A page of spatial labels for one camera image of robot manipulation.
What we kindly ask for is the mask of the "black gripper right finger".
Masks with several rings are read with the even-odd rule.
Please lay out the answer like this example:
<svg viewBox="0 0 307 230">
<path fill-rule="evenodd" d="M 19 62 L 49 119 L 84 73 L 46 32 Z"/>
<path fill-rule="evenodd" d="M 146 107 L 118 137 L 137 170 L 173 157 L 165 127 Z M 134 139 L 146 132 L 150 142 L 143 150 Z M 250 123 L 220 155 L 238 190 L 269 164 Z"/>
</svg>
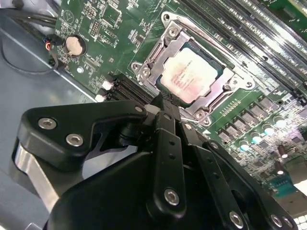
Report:
<svg viewBox="0 0 307 230">
<path fill-rule="evenodd" d="M 293 218 L 216 141 L 203 140 L 179 115 L 171 97 L 183 145 L 187 211 L 176 230 L 295 230 Z"/>
</svg>

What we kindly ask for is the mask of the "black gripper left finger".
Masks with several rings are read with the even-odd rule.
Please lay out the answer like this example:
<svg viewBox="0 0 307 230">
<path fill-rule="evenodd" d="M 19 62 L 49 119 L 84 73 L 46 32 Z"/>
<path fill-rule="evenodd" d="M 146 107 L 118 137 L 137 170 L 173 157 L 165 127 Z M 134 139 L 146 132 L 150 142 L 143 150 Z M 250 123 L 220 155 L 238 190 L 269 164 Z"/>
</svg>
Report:
<svg viewBox="0 0 307 230">
<path fill-rule="evenodd" d="M 30 109 L 22 115 L 17 140 L 15 165 L 50 214 L 65 192 L 86 180 L 83 165 L 96 146 L 112 150 L 134 145 L 135 153 L 182 156 L 171 97 L 162 95 L 146 106 L 125 100 Z"/>
</svg>

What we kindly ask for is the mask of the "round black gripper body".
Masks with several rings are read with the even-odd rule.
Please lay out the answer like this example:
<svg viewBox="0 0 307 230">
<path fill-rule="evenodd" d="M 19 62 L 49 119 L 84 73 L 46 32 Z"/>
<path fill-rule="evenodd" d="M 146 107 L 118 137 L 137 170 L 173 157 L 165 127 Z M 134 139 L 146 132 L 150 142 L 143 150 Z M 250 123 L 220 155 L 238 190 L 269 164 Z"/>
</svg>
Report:
<svg viewBox="0 0 307 230">
<path fill-rule="evenodd" d="M 180 152 L 134 153 L 70 188 L 49 230 L 221 230 L 203 180 Z"/>
</svg>

